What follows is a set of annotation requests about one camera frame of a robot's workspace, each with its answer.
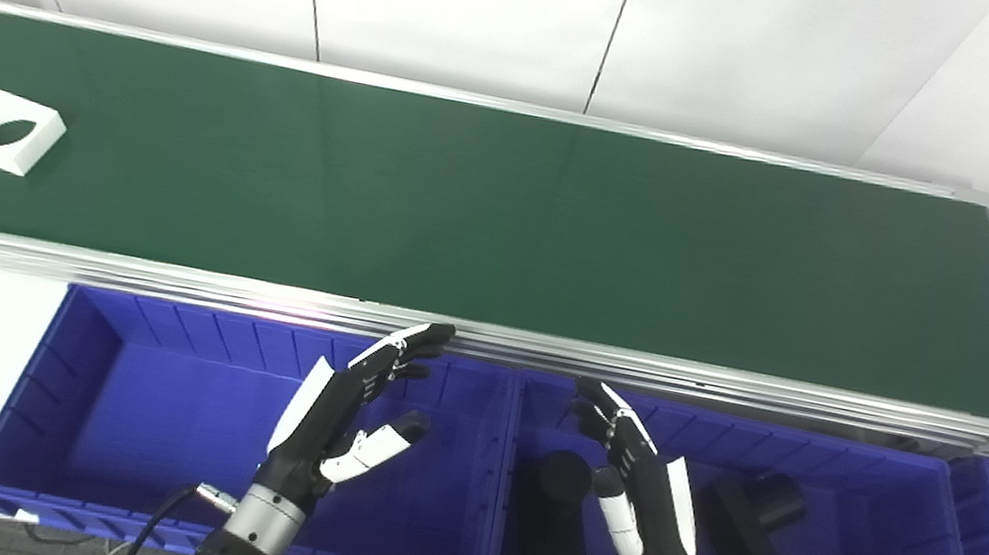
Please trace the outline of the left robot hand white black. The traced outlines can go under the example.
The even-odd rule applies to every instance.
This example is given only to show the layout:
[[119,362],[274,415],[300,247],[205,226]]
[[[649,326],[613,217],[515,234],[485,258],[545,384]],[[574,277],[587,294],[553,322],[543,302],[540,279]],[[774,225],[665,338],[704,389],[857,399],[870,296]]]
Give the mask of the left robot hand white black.
[[440,322],[393,331],[343,370],[321,358],[285,408],[255,484],[307,510],[334,486],[360,478],[421,442],[432,424],[420,411],[408,411],[374,431],[351,426],[392,382],[428,377],[424,362],[440,357],[457,332]]

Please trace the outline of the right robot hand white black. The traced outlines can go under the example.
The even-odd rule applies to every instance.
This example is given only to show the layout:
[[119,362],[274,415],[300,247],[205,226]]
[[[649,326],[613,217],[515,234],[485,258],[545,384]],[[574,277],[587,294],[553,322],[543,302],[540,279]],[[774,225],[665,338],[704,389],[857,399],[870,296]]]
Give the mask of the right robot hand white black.
[[644,422],[602,381],[577,378],[579,432],[604,447],[592,488],[615,555],[694,555],[694,504],[684,462],[664,459]]

